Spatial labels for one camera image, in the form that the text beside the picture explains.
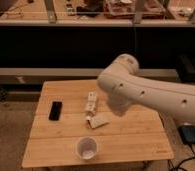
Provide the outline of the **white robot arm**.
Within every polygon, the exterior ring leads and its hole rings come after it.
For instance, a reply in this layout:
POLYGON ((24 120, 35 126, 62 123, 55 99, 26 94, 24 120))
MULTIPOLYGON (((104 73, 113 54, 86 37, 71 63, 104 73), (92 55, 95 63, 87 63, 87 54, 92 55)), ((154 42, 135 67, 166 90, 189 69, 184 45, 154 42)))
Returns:
POLYGON ((114 112, 127 110, 135 102, 195 125, 195 85, 139 77, 138 70, 134 56, 121 54, 97 77, 114 112))

